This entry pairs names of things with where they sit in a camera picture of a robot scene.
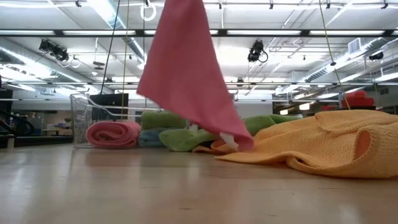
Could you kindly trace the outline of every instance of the pink towel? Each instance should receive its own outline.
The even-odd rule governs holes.
[[[137,144],[140,126],[135,122],[99,122],[91,125],[87,141],[95,147],[129,148]]]
[[[233,135],[240,150],[253,147],[229,98],[202,0],[166,0],[137,92],[213,134]]]

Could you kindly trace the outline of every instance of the rolled pink towel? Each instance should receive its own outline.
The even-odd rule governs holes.
[[[95,147],[129,148],[137,144],[141,127],[135,122],[99,122],[91,125],[87,141]]]

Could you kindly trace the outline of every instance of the floor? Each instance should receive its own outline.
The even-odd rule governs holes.
[[[165,149],[0,152],[1,224],[397,223],[398,179],[334,179]]]

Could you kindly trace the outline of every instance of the wire basket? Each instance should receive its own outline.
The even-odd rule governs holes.
[[[154,110],[160,108],[141,108],[141,107],[122,107],[104,106],[95,103],[89,95],[77,93],[70,95],[70,105],[72,111],[72,133],[75,148],[93,148],[86,138],[87,129],[100,121],[135,121],[140,114],[134,114],[137,110]],[[122,109],[123,114],[112,113],[112,109]]]

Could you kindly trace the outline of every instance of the yellow towel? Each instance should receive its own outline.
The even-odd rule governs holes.
[[[217,159],[248,164],[286,162],[291,168],[335,177],[398,175],[398,116],[352,110],[273,125],[254,137],[254,150]],[[213,150],[231,152],[214,142]]]

